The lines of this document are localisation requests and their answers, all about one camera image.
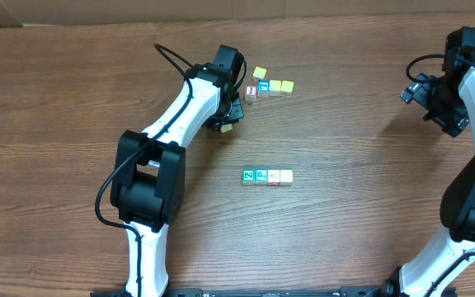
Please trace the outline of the white sketch block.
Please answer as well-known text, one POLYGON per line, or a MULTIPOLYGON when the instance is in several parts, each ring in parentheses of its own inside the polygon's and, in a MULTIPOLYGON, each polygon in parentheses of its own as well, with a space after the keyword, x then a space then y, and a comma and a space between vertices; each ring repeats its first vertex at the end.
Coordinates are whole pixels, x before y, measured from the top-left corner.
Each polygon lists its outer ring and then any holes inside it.
POLYGON ((227 133, 227 132, 229 132, 229 131, 232 130, 232 129, 233 129, 233 125, 232 125, 232 124, 226 124, 226 125, 222 125, 222 126, 220 127, 220 132, 221 132, 221 133, 227 133))

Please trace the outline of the green letter Z block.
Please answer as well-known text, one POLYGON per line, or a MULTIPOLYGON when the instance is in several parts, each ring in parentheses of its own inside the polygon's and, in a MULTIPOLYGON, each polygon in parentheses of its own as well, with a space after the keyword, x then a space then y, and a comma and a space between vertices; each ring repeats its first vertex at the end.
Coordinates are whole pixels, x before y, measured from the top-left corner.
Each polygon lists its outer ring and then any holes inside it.
POLYGON ((256 183, 256 176, 254 169, 243 169, 242 170, 242 184, 243 185, 254 185, 256 183))

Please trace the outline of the blue letter P block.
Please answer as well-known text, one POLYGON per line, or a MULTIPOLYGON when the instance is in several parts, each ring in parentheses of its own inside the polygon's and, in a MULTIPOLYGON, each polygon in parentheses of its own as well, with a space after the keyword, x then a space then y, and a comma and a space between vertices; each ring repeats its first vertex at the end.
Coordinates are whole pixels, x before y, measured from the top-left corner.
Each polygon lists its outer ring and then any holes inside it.
POLYGON ((255 174, 255 183, 257 185, 266 185, 268 183, 268 170, 267 169, 256 169, 255 174))

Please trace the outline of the white ice cream block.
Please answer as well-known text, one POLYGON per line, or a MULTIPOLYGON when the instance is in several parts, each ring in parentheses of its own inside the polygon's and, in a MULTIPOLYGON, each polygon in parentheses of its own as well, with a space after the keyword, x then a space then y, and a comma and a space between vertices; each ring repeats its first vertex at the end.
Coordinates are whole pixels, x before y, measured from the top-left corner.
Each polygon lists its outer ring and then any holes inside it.
POLYGON ((278 186, 280 184, 280 170, 278 169, 267 170, 267 184, 270 186, 278 186))

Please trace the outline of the yellow letter K block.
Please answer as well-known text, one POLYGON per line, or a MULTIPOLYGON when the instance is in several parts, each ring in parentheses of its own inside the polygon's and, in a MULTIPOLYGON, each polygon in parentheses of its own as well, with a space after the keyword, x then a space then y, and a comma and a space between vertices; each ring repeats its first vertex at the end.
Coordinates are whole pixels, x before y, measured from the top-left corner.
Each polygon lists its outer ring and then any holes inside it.
POLYGON ((294 182, 294 173, 292 170, 280 170, 280 185, 290 186, 294 182))

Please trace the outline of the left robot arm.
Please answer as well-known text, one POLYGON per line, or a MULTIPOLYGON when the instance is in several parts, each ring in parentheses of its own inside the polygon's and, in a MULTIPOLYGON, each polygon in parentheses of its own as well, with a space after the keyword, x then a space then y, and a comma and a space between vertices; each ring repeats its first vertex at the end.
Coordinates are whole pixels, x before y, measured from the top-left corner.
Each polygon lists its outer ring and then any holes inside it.
POLYGON ((119 211, 112 225, 129 240, 129 277, 116 295, 167 294, 167 232, 186 193, 186 148, 200 129, 226 132, 244 117, 238 89, 246 73, 244 56, 220 45, 212 62, 180 71, 182 89, 158 120, 121 135, 115 169, 98 192, 111 191, 119 211))

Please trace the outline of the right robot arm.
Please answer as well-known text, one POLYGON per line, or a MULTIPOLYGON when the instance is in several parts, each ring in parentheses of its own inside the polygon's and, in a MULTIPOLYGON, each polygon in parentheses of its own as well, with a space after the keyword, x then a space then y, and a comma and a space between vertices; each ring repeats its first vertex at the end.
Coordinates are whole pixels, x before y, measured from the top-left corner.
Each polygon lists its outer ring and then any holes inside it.
MULTIPOLYGON (((456 137, 466 127, 475 151, 475 27, 463 26, 445 40, 443 76, 410 76, 400 97, 426 109, 423 119, 456 137)), ((475 262, 475 154, 445 190, 437 234, 411 261, 397 268, 376 296, 454 296, 450 283, 475 262)))

